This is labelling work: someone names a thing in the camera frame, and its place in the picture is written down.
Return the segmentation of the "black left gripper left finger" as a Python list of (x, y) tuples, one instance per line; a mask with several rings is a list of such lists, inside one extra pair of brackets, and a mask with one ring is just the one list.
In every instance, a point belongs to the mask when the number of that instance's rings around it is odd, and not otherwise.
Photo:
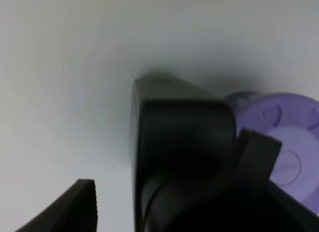
[(95, 232), (97, 197), (95, 181), (79, 179), (19, 232)]

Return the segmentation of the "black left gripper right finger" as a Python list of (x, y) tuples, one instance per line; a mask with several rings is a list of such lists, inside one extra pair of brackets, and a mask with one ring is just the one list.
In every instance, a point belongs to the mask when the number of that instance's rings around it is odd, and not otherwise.
[(242, 232), (317, 232), (319, 218), (270, 182), (282, 144), (242, 130), (236, 151), (234, 197), (237, 229)]

